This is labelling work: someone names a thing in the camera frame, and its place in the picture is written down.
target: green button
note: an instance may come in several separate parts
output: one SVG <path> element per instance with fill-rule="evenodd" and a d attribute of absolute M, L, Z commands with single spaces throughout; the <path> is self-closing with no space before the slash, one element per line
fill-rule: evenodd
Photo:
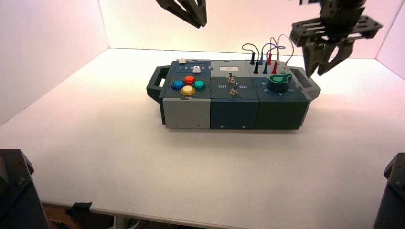
<path fill-rule="evenodd" d="M 204 83 L 204 81 L 201 81 L 201 80 L 195 81 L 193 86 L 197 91 L 201 91 L 201 90 L 205 89 L 205 83 Z"/>

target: red button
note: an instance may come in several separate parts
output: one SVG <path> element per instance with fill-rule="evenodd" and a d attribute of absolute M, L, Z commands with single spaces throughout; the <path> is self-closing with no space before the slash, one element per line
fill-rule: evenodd
<path fill-rule="evenodd" d="M 186 76 L 186 77 L 184 78 L 184 82 L 185 82 L 187 85 L 193 84 L 194 81 L 195 81 L 195 78 L 194 78 L 194 76 L 192 76 L 192 75 L 188 75 L 188 76 Z"/>

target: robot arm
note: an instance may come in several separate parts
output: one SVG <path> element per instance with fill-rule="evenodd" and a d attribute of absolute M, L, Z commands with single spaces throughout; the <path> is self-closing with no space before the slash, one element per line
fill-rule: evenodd
<path fill-rule="evenodd" d="M 156 0 L 158 4 L 192 24 L 196 28 L 205 26 L 207 12 L 205 0 Z M 310 77 L 318 68 L 318 74 L 329 71 L 353 51 L 356 39 L 373 38 L 382 25 L 368 16 L 362 16 L 366 0 L 300 0 L 303 3 L 319 3 L 319 18 L 292 24 L 290 39 L 302 47 L 305 71 Z M 337 55 L 329 62 L 333 50 Z"/>

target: carrying handle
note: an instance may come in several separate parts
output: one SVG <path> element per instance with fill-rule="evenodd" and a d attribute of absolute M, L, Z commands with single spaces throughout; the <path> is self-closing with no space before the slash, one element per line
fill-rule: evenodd
<path fill-rule="evenodd" d="M 148 96 L 158 103 L 159 103 L 159 95 L 163 90 L 163 87 L 159 87 L 159 84 L 162 81 L 162 79 L 166 79 L 169 70 L 170 65 L 157 67 L 149 80 L 148 86 L 146 87 Z"/>

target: white button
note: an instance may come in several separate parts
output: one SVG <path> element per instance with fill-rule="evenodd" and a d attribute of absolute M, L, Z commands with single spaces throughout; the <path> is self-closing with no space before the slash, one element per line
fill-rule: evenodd
<path fill-rule="evenodd" d="M 201 72 L 201 69 L 200 69 L 199 66 L 194 66 L 194 67 L 192 68 L 192 72 L 193 72 L 193 73 L 200 73 L 200 72 Z"/>

